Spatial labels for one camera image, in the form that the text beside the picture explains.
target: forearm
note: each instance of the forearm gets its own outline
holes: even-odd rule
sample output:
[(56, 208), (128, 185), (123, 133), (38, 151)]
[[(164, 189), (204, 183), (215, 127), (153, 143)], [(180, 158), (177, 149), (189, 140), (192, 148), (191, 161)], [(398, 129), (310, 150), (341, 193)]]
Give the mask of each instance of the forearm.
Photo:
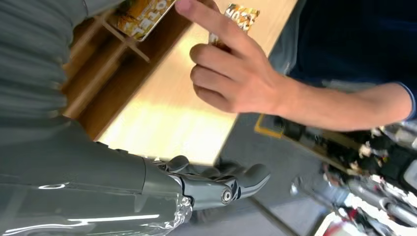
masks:
[(276, 114), (289, 120), (335, 131), (364, 130), (405, 119), (411, 111), (408, 93), (386, 84), (344, 93), (294, 82), (292, 95)]

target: wrist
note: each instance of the wrist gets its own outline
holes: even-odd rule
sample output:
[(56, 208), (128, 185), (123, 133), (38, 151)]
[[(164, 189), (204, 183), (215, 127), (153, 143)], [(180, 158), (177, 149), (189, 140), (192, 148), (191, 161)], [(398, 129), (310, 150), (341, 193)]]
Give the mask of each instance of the wrist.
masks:
[(305, 91), (308, 86), (285, 75), (277, 74), (277, 76), (279, 76), (277, 92), (269, 114), (288, 117), (288, 114), (299, 107), (301, 91)]

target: wooden table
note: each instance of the wooden table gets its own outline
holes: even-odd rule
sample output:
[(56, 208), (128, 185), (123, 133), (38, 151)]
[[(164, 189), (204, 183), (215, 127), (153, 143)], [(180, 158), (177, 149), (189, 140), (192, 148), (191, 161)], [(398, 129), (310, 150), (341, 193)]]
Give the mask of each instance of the wooden table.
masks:
[[(261, 15), (251, 29), (268, 55), (297, 0), (239, 0)], [(217, 0), (224, 11), (230, 0)], [(194, 66), (189, 51), (207, 43), (208, 32), (193, 25), (159, 67), (99, 138), (111, 148), (133, 154), (172, 158), (185, 155), (190, 161), (211, 165), (222, 149), (236, 114), (220, 112), (203, 103), (192, 89), (189, 73)]]

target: dark blue shirt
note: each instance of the dark blue shirt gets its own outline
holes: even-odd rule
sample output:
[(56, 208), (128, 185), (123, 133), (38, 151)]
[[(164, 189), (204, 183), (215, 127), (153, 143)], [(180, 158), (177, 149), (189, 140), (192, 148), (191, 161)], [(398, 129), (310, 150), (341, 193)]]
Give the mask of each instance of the dark blue shirt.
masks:
[(417, 0), (307, 0), (290, 76), (399, 83), (416, 118)]

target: finger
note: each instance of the finger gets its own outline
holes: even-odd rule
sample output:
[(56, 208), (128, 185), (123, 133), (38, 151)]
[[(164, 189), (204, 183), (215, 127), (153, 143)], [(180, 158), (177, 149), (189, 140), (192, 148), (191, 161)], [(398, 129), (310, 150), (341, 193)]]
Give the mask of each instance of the finger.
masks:
[(175, 8), (179, 14), (216, 34), (229, 48), (244, 54), (251, 40), (230, 18), (196, 0), (178, 0)]
[(197, 44), (190, 51), (190, 56), (196, 64), (241, 81), (247, 76), (247, 69), (242, 59), (239, 59), (215, 46)]
[(202, 2), (204, 5), (210, 7), (211, 9), (220, 12), (219, 7), (217, 6), (216, 2), (213, 0), (198, 0)]
[(194, 85), (218, 92), (224, 97), (233, 93), (237, 86), (233, 80), (199, 65), (191, 70), (190, 77)]
[(205, 88), (198, 87), (196, 85), (194, 86), (194, 91), (201, 100), (205, 101), (211, 106), (214, 106), (215, 108), (224, 112), (232, 112), (230, 109), (229, 102), (221, 94)]

